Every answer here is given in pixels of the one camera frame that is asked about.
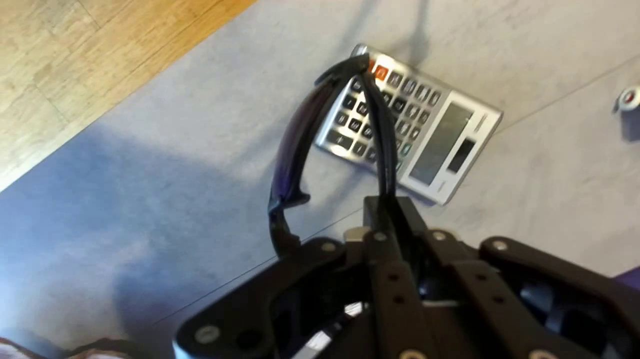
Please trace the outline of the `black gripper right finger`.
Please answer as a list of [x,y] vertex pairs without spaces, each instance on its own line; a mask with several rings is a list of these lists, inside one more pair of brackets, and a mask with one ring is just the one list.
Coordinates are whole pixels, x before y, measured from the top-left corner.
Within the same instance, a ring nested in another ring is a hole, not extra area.
[[476,249],[432,229],[405,197],[364,201],[416,295],[464,309],[513,359],[640,359],[640,291],[510,237]]

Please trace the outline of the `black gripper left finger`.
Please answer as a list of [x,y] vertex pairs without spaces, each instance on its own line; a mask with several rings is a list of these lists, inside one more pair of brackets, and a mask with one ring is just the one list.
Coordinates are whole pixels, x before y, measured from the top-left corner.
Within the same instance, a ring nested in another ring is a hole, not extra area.
[[281,359],[338,317],[321,285],[343,245],[312,239],[185,319],[173,343],[188,359]]

